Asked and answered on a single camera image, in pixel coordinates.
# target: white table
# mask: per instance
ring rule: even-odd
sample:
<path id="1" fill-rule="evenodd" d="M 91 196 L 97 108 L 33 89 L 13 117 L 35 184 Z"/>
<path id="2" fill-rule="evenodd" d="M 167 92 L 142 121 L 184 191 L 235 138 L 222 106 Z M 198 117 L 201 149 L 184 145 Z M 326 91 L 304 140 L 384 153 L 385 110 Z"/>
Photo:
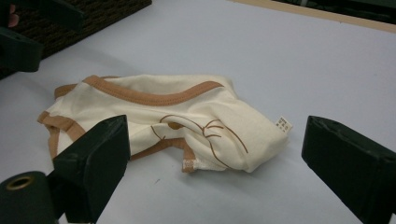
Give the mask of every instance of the white table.
<path id="1" fill-rule="evenodd" d="M 176 148 L 130 162 L 98 223 L 358 224 L 301 158 L 308 115 L 396 149 L 395 34 L 226 0 L 153 1 L 38 72 L 0 80 L 0 180 L 51 172 L 35 120 L 56 87 L 92 74 L 223 75 L 267 118 L 294 125 L 287 149 L 252 174 L 183 174 Z"/>

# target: wicker surface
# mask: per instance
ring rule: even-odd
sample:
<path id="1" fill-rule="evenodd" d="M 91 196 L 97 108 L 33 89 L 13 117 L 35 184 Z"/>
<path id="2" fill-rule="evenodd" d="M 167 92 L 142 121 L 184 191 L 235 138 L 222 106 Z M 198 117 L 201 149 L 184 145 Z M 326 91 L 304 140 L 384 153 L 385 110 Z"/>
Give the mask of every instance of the wicker surface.
<path id="1" fill-rule="evenodd" d="M 83 31 L 80 34 L 43 19 L 36 11 L 19 8 L 21 20 L 13 30 L 44 44 L 43 59 L 65 49 L 79 40 L 96 33 L 136 11 L 147 7 L 151 0 L 65 0 L 84 12 Z M 15 73 L 0 67 L 0 79 Z"/>

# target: baby garment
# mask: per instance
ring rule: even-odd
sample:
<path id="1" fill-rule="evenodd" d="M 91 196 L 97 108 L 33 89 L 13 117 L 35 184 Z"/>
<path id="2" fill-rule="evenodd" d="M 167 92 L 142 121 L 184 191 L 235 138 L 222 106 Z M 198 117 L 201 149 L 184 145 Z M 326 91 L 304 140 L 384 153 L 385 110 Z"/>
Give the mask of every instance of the baby garment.
<path id="1" fill-rule="evenodd" d="M 287 144 L 287 135 L 238 100 L 231 80 L 181 75 L 85 78 L 55 90 L 38 121 L 57 156 L 103 119 L 126 115 L 131 160 L 167 147 L 183 152 L 182 171 L 254 171 Z"/>

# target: human hand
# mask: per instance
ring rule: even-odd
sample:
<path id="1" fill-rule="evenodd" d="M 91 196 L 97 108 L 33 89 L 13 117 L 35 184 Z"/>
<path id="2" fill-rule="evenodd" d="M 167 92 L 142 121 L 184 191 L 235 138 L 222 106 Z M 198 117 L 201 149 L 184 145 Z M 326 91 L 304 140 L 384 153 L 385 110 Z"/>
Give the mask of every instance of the human hand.
<path id="1" fill-rule="evenodd" d="M 15 5 L 11 5 L 9 7 L 8 27 L 14 27 L 18 25 L 18 22 L 20 21 L 20 17 L 17 14 L 14 14 L 15 8 Z"/>

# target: clothing tag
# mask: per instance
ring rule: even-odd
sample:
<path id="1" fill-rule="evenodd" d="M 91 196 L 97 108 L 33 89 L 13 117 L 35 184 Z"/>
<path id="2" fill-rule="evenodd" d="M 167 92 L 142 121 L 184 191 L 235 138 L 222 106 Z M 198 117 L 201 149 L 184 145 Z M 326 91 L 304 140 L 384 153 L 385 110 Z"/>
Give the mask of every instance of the clothing tag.
<path id="1" fill-rule="evenodd" d="M 280 117 L 280 119 L 276 123 L 276 126 L 280 129 L 280 131 L 284 133 L 288 133 L 293 127 L 293 125 L 283 117 Z"/>

